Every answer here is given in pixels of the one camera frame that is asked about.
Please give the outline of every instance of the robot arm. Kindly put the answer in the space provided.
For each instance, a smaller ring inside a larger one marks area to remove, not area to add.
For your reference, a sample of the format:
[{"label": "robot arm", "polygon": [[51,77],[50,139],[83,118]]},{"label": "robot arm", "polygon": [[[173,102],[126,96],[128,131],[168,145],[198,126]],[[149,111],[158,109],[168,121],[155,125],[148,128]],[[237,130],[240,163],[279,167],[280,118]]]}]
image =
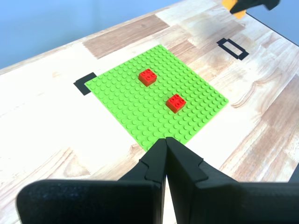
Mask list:
[{"label": "robot arm", "polygon": [[259,5],[264,5],[268,10],[274,9],[280,0],[238,0],[237,3],[231,8],[230,13],[238,13]]}]

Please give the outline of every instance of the light wood panel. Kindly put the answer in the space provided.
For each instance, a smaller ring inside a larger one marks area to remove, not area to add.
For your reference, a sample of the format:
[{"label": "light wood panel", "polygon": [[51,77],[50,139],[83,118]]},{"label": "light wood panel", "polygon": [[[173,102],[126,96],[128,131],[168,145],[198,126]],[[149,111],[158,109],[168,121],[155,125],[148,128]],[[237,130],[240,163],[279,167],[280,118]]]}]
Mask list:
[{"label": "light wood panel", "polygon": [[[216,44],[249,52],[236,60]],[[185,0],[0,70],[0,223],[43,178],[117,180],[144,155],[109,111],[73,85],[162,44],[229,99],[188,143],[239,181],[287,181],[299,162],[299,47],[221,0]],[[175,223],[166,187],[164,223]]]}]

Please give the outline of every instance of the lego stud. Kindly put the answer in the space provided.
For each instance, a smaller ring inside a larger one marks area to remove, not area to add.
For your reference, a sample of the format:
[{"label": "lego stud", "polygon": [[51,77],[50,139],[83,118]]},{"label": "lego stud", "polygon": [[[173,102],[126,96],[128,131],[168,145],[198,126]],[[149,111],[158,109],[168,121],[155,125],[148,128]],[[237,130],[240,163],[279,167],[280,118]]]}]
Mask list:
[{"label": "lego stud", "polygon": [[149,86],[153,84],[157,80],[157,75],[152,72],[150,69],[146,69],[145,71],[139,74],[138,78],[145,86]]},{"label": "lego stud", "polygon": [[166,106],[168,106],[168,108],[174,113],[177,113],[180,109],[182,109],[185,104],[186,101],[184,101],[184,99],[182,99],[178,94],[175,94],[166,102]]}]

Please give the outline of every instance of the table surface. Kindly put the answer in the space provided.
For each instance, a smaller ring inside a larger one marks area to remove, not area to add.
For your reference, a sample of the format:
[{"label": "table surface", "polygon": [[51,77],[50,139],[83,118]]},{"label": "table surface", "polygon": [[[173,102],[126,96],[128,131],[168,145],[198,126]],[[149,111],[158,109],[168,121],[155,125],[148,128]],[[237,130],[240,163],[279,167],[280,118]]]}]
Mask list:
[{"label": "table surface", "polygon": [[[216,42],[249,52],[237,60]],[[93,95],[73,84],[158,45],[229,99],[187,144],[238,181],[288,181],[299,162],[299,47],[221,0],[185,0],[0,70],[0,223],[45,178],[117,180],[144,155]],[[166,186],[164,223],[175,223]]]}]

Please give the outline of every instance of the wooden table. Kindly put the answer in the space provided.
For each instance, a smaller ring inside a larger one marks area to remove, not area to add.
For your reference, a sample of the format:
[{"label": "wooden table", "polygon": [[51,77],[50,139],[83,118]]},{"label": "wooden table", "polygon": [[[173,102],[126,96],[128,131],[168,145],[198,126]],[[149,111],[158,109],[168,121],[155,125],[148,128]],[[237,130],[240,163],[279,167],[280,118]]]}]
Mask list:
[{"label": "wooden table", "polygon": [[[249,52],[218,47],[230,38]],[[238,181],[288,181],[299,162],[299,47],[221,0],[185,0],[0,70],[0,223],[44,178],[117,180],[144,151],[73,84],[162,44],[229,99],[188,143]],[[164,223],[175,223],[167,187]]]}]

